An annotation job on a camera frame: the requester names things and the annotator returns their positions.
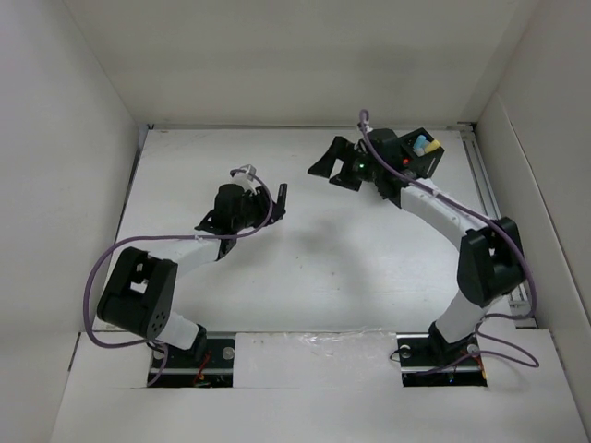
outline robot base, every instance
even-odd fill
[[[435,386],[487,386],[484,370],[474,358],[468,358],[458,366],[450,367],[436,374],[424,375],[434,367],[442,365],[434,359],[430,350],[427,333],[397,334],[403,385],[405,387],[435,387]],[[448,362],[457,360],[467,353],[467,346],[476,345],[476,338],[468,341],[457,353],[448,356]]]
[[[168,362],[151,388],[231,388],[234,373],[235,334],[208,333],[207,362],[196,362],[186,352],[169,347]],[[148,380],[156,375],[162,355],[152,353]]]

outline red wire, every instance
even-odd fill
[[[199,372],[197,373],[195,378],[193,378],[193,386],[197,385],[197,383],[201,380],[201,372],[203,372],[203,368],[210,361],[210,359],[211,359],[211,351],[208,351],[205,354],[205,357],[203,358],[203,363],[201,363],[201,366],[199,367]]]

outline robotic arm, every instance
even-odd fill
[[[119,256],[98,305],[97,316],[148,341],[159,341],[200,361],[206,351],[206,330],[172,311],[176,279],[206,263],[224,258],[236,235],[247,228],[276,223],[285,214],[287,185],[277,202],[255,188],[251,165],[240,168],[222,185],[211,210],[193,234],[195,241],[173,241],[152,251],[128,247]]]
[[[444,150],[424,128],[400,138],[390,129],[375,129],[369,132],[369,138],[376,152],[391,167],[419,184],[435,189],[436,194],[441,193],[430,177]],[[420,143],[430,148],[421,148]],[[343,161],[343,167],[331,177],[336,160]],[[353,144],[344,138],[335,138],[308,173],[330,178],[330,183],[355,191],[361,182],[372,182],[383,198],[430,224],[460,252],[459,291],[447,310],[431,324],[428,336],[420,343],[420,363],[415,366],[421,369],[416,372],[447,365],[467,353],[468,344],[474,342],[475,327],[491,305],[524,280],[514,253],[484,222],[446,205],[420,187],[392,176],[368,152],[363,139]],[[521,249],[516,224],[508,218],[495,222]]]

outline blue object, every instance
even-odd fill
[[[426,141],[427,138],[425,136],[418,136],[415,140],[415,144],[413,145],[413,150],[418,150],[419,148],[422,148]]]

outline yellow object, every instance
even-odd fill
[[[433,140],[425,147],[425,153],[429,154],[430,152],[433,152],[434,150],[436,150],[437,148],[440,148],[440,147],[441,147],[440,141]]]

